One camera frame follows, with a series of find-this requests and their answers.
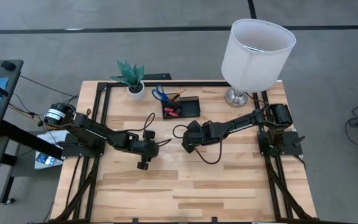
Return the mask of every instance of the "white lampshade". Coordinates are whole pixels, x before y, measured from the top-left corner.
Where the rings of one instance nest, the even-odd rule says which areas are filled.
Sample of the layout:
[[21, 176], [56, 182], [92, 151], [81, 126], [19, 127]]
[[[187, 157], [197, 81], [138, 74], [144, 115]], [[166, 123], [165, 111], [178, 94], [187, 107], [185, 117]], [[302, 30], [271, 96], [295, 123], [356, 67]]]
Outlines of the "white lampshade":
[[295, 43], [295, 36], [279, 25], [238, 20], [231, 27], [223, 77], [239, 92], [267, 90], [277, 81]]

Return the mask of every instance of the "lamp base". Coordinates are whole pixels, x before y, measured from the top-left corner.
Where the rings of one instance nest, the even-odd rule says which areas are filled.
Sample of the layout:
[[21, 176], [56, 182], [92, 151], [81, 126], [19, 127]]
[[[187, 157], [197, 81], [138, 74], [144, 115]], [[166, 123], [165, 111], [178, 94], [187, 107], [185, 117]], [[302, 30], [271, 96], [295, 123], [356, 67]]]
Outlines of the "lamp base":
[[245, 92], [237, 91], [234, 87], [230, 87], [224, 98], [226, 103], [232, 107], [241, 107], [248, 101], [248, 96]]

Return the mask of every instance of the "gray carpet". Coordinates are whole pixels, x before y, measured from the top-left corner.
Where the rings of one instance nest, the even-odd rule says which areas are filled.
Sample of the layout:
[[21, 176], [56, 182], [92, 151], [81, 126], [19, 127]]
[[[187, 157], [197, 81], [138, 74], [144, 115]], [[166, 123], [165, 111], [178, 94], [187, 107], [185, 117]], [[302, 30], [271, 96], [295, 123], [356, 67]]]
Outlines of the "gray carpet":
[[[358, 1], [255, 0], [255, 8], [259, 19], [283, 26], [358, 25]], [[229, 26], [243, 17], [250, 17], [245, 0], [0, 0], [0, 29]], [[306, 136], [302, 146], [317, 214], [358, 223], [358, 147], [344, 134], [358, 106], [358, 30], [293, 33], [297, 44], [280, 78], [295, 126]], [[168, 72], [177, 80], [222, 79], [228, 36], [228, 31], [0, 34], [0, 60], [22, 59], [24, 76], [70, 94], [79, 92], [83, 80], [117, 75], [115, 61], [125, 59], [145, 65], [146, 73]], [[37, 113], [69, 98], [22, 78], [15, 93]], [[15, 97], [12, 102], [19, 104]], [[40, 130], [11, 110], [5, 119]], [[358, 142], [358, 129], [349, 134]], [[0, 192], [6, 173], [2, 166]], [[16, 179], [11, 197], [17, 202], [0, 205], [0, 223], [41, 222], [59, 174], [51, 169]]]

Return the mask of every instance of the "blue scissors handle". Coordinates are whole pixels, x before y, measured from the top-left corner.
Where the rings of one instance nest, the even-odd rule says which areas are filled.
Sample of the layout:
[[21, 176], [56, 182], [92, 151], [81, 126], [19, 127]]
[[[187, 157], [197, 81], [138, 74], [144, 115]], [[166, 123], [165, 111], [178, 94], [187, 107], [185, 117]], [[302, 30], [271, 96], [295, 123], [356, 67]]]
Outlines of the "blue scissors handle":
[[170, 101], [168, 96], [165, 94], [164, 88], [162, 87], [162, 85], [157, 85], [157, 87], [154, 90], [152, 90], [152, 94], [155, 99], [160, 100], [162, 102]]

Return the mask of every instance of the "wood grain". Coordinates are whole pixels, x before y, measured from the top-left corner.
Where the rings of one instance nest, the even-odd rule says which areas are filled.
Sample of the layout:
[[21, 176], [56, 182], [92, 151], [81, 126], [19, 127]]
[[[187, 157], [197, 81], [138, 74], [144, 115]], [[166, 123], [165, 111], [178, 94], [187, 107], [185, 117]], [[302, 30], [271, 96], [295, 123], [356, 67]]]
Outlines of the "wood grain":
[[[97, 82], [83, 82], [77, 110], [85, 113], [93, 107]], [[241, 108], [231, 108], [224, 101], [226, 87], [185, 87], [182, 96], [199, 96], [201, 116], [205, 121], [225, 122], [254, 110], [250, 101]], [[188, 124], [193, 118], [162, 119], [161, 105], [147, 87], [144, 101], [132, 101], [126, 88], [113, 88], [109, 99], [107, 126], [112, 129], [139, 129], [150, 113], [155, 113], [150, 130], [156, 140], [172, 138], [172, 129]], [[183, 87], [165, 87], [175, 93]], [[268, 90], [271, 103], [287, 104], [283, 83]], [[98, 111], [100, 120], [103, 95]], [[207, 165], [196, 153], [188, 154], [181, 139], [160, 149], [160, 154], [149, 165], [149, 170], [136, 169], [140, 157], [114, 150], [106, 145], [101, 158], [93, 204], [92, 222], [131, 222], [137, 217], [142, 222], [197, 222], [218, 217], [222, 222], [272, 221], [273, 208], [264, 158], [259, 154], [256, 132], [253, 127], [230, 135], [223, 143], [221, 162]], [[177, 129], [181, 135], [184, 129]], [[209, 161], [219, 156], [219, 145], [200, 147]], [[298, 203], [315, 216], [308, 181], [303, 165], [292, 156], [282, 156], [287, 185]], [[52, 217], [59, 215], [65, 206], [68, 187], [76, 158], [66, 159], [57, 189]], [[73, 193], [77, 190], [82, 162], [77, 170]], [[279, 194], [282, 216], [283, 200]], [[84, 217], [86, 200], [82, 201], [80, 217]]]

